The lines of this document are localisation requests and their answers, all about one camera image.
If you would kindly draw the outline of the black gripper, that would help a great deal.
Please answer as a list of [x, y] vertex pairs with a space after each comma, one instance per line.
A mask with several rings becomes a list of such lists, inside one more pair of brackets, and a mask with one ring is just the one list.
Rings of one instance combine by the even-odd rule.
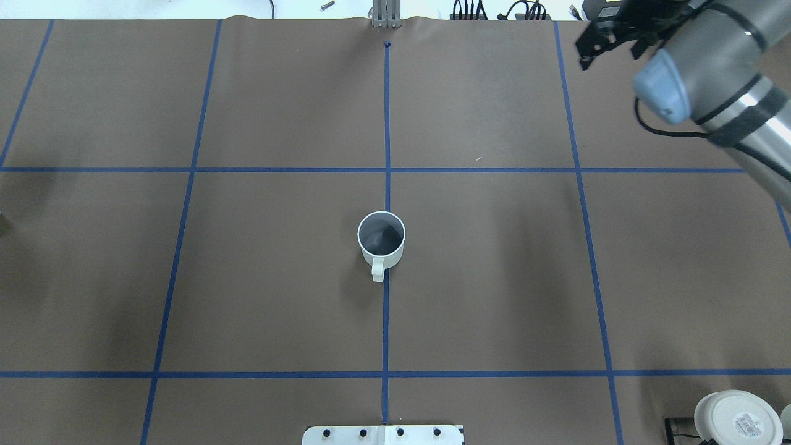
[[693, 12], [689, 1], [585, 1], [582, 9], [588, 26], [575, 42], [582, 71], [622, 43], [632, 42], [631, 56], [641, 58], [667, 42]]

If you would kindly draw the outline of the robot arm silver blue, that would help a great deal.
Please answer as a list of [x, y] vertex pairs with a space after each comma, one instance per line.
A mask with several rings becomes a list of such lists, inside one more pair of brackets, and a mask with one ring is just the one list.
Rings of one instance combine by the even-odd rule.
[[789, 210], [789, 94], [757, 68], [789, 35], [788, 1], [604, 2], [575, 47], [582, 70], [601, 54], [631, 43], [640, 59], [635, 106], [667, 124], [692, 121], [703, 138], [751, 175]]

